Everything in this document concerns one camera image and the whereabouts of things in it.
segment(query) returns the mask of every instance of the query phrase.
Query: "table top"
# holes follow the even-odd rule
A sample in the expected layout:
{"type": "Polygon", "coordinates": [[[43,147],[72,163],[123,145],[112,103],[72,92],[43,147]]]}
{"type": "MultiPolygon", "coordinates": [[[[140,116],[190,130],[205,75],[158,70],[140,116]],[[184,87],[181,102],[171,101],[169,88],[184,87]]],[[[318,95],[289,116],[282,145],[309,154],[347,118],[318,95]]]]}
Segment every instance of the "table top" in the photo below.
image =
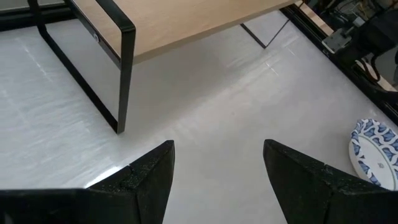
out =
{"type": "MultiPolygon", "coordinates": [[[[134,63],[293,4],[296,0],[113,0],[137,28],[134,63]]],[[[121,55],[121,32],[95,0],[74,0],[121,55]]]]}

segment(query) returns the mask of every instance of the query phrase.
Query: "white floor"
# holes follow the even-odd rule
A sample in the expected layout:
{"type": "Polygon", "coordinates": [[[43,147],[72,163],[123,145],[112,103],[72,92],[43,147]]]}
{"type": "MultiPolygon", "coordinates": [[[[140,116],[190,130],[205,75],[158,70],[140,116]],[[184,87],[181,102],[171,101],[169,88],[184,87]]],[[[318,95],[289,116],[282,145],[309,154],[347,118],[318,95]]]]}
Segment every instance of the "white floor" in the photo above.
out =
{"type": "MultiPolygon", "coordinates": [[[[273,12],[248,26],[267,42],[285,21],[273,12]]],[[[50,31],[114,108],[118,74],[95,41],[78,21],[50,31]]],[[[0,188],[84,187],[173,139],[166,224],[285,223],[265,139],[354,174],[356,120],[397,129],[291,23],[267,50],[237,26],[134,66],[120,136],[34,27],[1,33],[0,49],[0,188]]]]}

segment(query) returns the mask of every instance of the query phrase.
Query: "plate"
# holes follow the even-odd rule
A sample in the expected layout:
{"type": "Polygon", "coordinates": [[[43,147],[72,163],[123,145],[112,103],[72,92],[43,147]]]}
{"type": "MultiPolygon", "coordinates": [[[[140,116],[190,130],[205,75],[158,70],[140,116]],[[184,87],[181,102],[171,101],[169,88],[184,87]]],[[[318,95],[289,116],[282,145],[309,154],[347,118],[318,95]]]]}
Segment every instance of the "plate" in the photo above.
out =
{"type": "Polygon", "coordinates": [[[351,133],[349,158],[360,178],[398,190],[398,135],[385,124],[358,120],[351,133]]]}

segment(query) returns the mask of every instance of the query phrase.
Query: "blue and white plate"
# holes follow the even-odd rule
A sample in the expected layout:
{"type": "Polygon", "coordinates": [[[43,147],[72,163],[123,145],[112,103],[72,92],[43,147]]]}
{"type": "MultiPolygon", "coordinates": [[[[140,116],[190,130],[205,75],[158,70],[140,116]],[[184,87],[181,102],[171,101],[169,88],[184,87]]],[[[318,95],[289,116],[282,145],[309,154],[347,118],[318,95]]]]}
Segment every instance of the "blue and white plate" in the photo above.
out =
{"type": "Polygon", "coordinates": [[[398,190],[398,135],[386,125],[358,120],[351,133],[349,158],[360,178],[398,190]]]}

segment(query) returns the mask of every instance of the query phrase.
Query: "black metal table leg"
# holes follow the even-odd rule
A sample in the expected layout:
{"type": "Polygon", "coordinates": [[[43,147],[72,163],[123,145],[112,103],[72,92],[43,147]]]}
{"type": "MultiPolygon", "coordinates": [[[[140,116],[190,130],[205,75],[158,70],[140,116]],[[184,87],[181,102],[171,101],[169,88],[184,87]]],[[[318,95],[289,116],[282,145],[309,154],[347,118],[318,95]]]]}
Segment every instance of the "black metal table leg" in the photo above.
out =
{"type": "Polygon", "coordinates": [[[267,46],[255,35],[251,30],[244,24],[241,24],[241,27],[263,48],[266,49],[267,46]]]}
{"type": "Polygon", "coordinates": [[[126,117],[127,117],[127,106],[129,99],[130,81],[131,81],[131,70],[132,61],[134,58],[134,46],[136,38],[136,27],[130,21],[130,19],[118,8],[114,1],[107,0],[96,0],[96,2],[103,8],[107,15],[114,21],[121,31],[121,57],[113,50],[113,48],[107,43],[102,35],[96,30],[93,24],[84,16],[79,10],[73,0],[64,0],[72,12],[77,16],[81,23],[86,29],[95,37],[99,45],[108,54],[111,60],[120,69],[120,83],[119,83],[119,109],[118,119],[114,118],[109,109],[104,105],[101,99],[97,96],[94,90],[86,82],[77,68],[72,64],[69,58],[63,53],[62,49],[53,40],[50,34],[47,32],[45,21],[40,11],[40,6],[37,0],[28,0],[30,10],[32,11],[37,28],[40,35],[53,50],[55,55],[60,59],[63,65],[70,72],[72,77],[80,85],[83,91],[86,93],[88,98],[97,107],[98,111],[103,115],[105,120],[113,128],[113,130],[120,134],[124,132],[126,128],[126,117]]]}
{"type": "Polygon", "coordinates": [[[270,44],[272,43],[272,41],[275,40],[275,38],[279,35],[279,33],[282,31],[283,28],[285,28],[285,26],[290,22],[290,19],[287,19],[287,21],[284,23],[284,25],[278,30],[278,32],[276,32],[276,34],[273,36],[273,38],[269,41],[269,43],[267,45],[265,45],[246,25],[241,24],[241,27],[263,48],[266,49],[268,46],[270,46],[270,44]]]}

